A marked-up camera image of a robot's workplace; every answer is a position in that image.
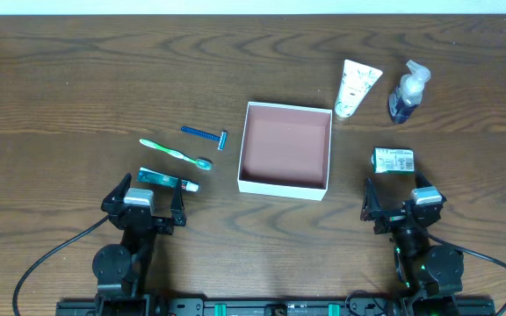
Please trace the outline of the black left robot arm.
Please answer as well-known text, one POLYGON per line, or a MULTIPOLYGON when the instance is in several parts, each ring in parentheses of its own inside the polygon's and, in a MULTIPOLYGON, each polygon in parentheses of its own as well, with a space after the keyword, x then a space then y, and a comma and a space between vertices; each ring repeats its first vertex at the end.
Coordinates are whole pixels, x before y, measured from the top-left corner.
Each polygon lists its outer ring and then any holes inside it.
POLYGON ((180 179, 173 188, 169 217, 155 216, 154 192, 133 188, 131 180, 132 176, 126 174, 101 204, 108 220, 123 232, 120 243, 109 244, 94 256, 92 270, 101 297, 140 296, 155 249, 155 238, 172 235, 177 226, 186 225, 180 179))

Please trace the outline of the white Pantene lotion tube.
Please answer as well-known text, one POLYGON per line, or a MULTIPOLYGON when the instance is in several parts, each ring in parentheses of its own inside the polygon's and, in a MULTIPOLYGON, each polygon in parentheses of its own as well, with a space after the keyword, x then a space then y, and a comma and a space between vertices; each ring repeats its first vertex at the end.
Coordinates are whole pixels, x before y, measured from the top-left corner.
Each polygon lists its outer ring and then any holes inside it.
POLYGON ((335 102, 335 114, 340 119, 351 117, 382 74, 377 68, 345 60, 335 102))

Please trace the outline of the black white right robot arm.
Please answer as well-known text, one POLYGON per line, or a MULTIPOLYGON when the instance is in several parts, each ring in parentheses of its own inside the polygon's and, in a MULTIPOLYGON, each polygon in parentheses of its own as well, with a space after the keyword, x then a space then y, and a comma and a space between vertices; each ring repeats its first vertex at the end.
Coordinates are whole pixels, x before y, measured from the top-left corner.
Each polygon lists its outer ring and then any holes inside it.
POLYGON ((421 173, 410 199, 397 209, 380 206, 377 191, 365 180, 360 219, 374 223, 376 234, 390 234, 395 245, 396 273, 416 298, 450 296, 463 288, 463 254, 446 245, 430 243, 427 227, 441 219, 446 198, 421 173))

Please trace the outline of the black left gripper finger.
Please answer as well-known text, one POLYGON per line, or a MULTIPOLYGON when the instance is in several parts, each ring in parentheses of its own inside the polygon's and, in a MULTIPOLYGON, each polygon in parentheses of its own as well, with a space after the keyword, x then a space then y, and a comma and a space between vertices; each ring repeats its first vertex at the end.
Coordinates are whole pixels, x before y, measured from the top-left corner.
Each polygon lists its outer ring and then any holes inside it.
POLYGON ((184 203, 182 198, 182 180, 178 179, 175 184, 173 197, 170 204, 173 219, 184 219, 184 203))
POLYGON ((130 189, 132 176, 130 173, 126 173, 123 179, 119 182, 119 184, 103 199, 103 205, 115 205, 118 203, 122 203, 124 200, 124 196, 127 191, 130 189))

